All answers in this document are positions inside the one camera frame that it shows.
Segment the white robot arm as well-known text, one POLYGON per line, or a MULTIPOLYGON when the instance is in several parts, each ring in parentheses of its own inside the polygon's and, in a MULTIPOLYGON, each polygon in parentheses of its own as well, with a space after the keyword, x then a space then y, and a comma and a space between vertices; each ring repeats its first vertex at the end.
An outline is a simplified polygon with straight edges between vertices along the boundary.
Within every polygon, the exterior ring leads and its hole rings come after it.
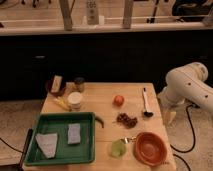
POLYGON ((166 74, 166 86, 157 95, 165 125, 173 121, 176 116, 174 108, 185 100, 213 114, 213 88, 205 84, 207 78, 208 69, 200 62, 174 68, 166 74))

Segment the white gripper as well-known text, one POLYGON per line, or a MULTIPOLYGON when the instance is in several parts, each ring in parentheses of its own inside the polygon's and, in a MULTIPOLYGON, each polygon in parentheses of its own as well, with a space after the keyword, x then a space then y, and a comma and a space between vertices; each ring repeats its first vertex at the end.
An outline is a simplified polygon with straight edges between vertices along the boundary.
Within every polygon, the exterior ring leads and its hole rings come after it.
POLYGON ((176 116, 176 112, 171 110, 179 105, 182 105, 185 102, 185 98, 170 87, 164 87, 163 90, 157 95, 157 98, 159 100, 161 111, 166 113, 164 115, 163 122, 165 125, 169 125, 176 116))

